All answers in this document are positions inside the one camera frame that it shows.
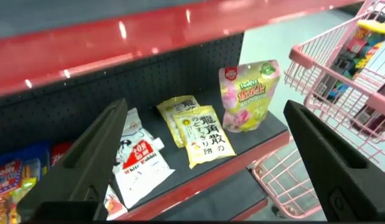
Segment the pink candy bag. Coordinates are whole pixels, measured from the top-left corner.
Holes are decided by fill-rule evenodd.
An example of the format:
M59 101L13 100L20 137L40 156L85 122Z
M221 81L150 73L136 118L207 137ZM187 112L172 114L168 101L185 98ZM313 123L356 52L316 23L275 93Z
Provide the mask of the pink candy bag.
M231 132L256 129L266 118L281 71L276 60L250 63L219 71L223 127Z

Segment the wire basket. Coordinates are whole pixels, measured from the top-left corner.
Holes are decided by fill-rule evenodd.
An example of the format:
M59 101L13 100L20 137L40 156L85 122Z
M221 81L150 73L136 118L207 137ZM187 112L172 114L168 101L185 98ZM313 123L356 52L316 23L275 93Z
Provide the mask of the wire basket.
M348 30L356 28L359 19L368 18L367 12L328 32L293 47L290 58L293 60L285 72L285 82L296 91L307 95L304 105L311 109L327 125L343 136L352 146L385 171L385 96L378 90L385 84L385 43L375 53L364 69L349 80L330 69L330 65L343 46ZM347 91L336 103L329 101L328 95L318 93L319 84L326 74L335 82L348 84ZM373 108L374 113L366 120L363 111Z
M253 176L290 218L305 218L322 209L298 149L284 147L256 161Z
M360 12L365 12L370 3L366 1ZM385 172L385 129L378 131L385 127L385 94L378 93L385 84L385 43L354 80L330 69L349 35L357 28L357 21L378 18L385 1L378 4L382 4L382 8L375 5L372 11L359 12L360 16L294 46L289 55L293 62L285 71L285 82L306 95L304 105L308 109ZM328 95L319 91L325 75L349 86L337 101L327 100ZM358 119L357 114L367 108L372 108L373 114L366 120ZM379 118L373 126L372 119ZM305 218L321 210L298 149L291 151L285 147L270 153L255 163L253 174L288 217Z

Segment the black pegboard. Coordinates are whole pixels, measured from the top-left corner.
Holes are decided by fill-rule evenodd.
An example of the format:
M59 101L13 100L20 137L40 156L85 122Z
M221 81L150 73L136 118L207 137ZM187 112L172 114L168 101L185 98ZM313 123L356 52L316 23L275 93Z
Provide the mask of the black pegboard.
M167 52L43 88L0 98L0 154L35 142L77 138L112 101L141 112L218 84L239 63L243 34Z

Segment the yellow candy bag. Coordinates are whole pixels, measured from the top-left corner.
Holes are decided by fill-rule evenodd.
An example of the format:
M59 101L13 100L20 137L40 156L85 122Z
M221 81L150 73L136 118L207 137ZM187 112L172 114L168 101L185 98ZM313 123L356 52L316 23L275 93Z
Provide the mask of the yellow candy bag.
M280 75L276 60L220 69L223 127L236 133L256 129L266 118Z
M180 132L177 129L177 125L174 121L173 114L187 111L196 107L199 107L199 104L195 97L192 95L173 97L163 101L161 104L156 106L156 108L165 119L177 147L184 147L184 144L180 137Z
M174 114L174 120L187 148L190 169L197 164L236 155L212 106Z

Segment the red shelf edge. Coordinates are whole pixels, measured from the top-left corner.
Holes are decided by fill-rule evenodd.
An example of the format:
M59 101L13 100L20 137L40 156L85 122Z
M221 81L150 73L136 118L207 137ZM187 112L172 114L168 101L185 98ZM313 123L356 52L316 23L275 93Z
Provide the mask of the red shelf edge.
M252 207L248 208L244 212L240 213L237 217L234 217L232 221L245 221L247 218L249 218L251 215L255 214L256 212L262 210L268 205L268 198L265 198L264 200L261 200L257 204L253 205Z
M211 0L0 39L0 96L360 1Z
M213 185L225 180L227 177L245 169L255 160L281 148L289 143L289 131L284 131L271 140L262 143L255 148L235 157L234 159L222 164L211 171L188 181L187 183L167 192L154 200L147 202L140 207L125 213L117 220L150 220L162 212L180 204L181 202L193 197L199 192L206 190Z

